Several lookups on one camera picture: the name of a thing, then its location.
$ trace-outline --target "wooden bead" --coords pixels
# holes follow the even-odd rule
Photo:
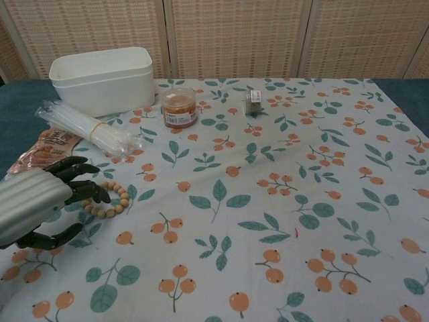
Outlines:
[[[94,208],[94,206],[87,205],[84,209],[86,213],[91,213],[91,210]]]
[[[97,213],[99,212],[99,210],[100,210],[100,208],[98,208],[98,207],[94,207],[94,208],[91,210],[91,215],[93,215],[93,216],[97,216]]]
[[[107,218],[113,218],[115,215],[116,215],[116,212],[113,208],[110,208],[108,211],[106,211]]]
[[[85,209],[85,207],[86,207],[87,205],[90,205],[90,204],[91,204],[91,200],[86,199],[86,200],[84,200],[84,201],[82,202],[82,208],[83,208],[83,209]]]
[[[116,212],[117,214],[122,213],[122,212],[123,212],[123,207],[122,207],[121,205],[117,205],[117,206],[115,207],[115,212]]]
[[[106,217],[106,212],[104,210],[100,209],[99,211],[97,211],[97,217],[98,218]]]
[[[127,208],[129,206],[129,201],[128,199],[121,199],[120,204],[122,207]]]

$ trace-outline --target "robotic hand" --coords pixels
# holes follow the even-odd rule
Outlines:
[[[63,232],[46,236],[34,232],[65,205],[87,198],[110,203],[107,191],[93,181],[71,181],[84,173],[97,173],[87,158],[70,156],[44,169],[34,168],[0,183],[0,249],[16,243],[19,248],[52,250],[69,242],[83,228],[75,223]]]

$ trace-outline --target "black robotic finger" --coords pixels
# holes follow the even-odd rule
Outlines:
[[[71,180],[84,173],[97,173],[100,169],[92,164],[75,164],[67,169],[61,170],[55,174],[64,183],[69,183]]]
[[[107,191],[93,181],[72,181],[68,186],[73,190],[73,195],[64,202],[66,205],[88,198],[93,198],[96,203],[111,202]]]
[[[19,248],[32,247],[41,248],[43,250],[53,250],[72,240],[74,236],[82,231],[82,228],[83,225],[81,223],[74,223],[63,232],[53,236],[31,231],[19,238],[16,244]]]
[[[66,170],[75,164],[85,163],[86,161],[88,161],[88,158],[85,158],[84,156],[68,156],[67,158],[45,167],[43,170],[56,175],[57,172]]]

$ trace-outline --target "woven wall panel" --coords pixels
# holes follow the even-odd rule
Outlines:
[[[427,42],[423,53],[418,58],[416,65],[411,70],[410,78],[429,78],[429,42]]]
[[[27,79],[27,71],[1,20],[0,48],[0,68],[5,73],[5,81],[12,82]]]
[[[4,0],[41,78],[57,57],[130,46],[146,48],[155,76],[167,76],[156,1]]]
[[[298,76],[401,78],[429,23],[428,0],[314,1]]]
[[[172,0],[178,76],[295,76],[309,3]]]

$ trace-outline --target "jar lid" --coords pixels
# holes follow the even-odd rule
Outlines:
[[[168,89],[161,94],[161,104],[169,109],[183,109],[195,104],[193,89]]]

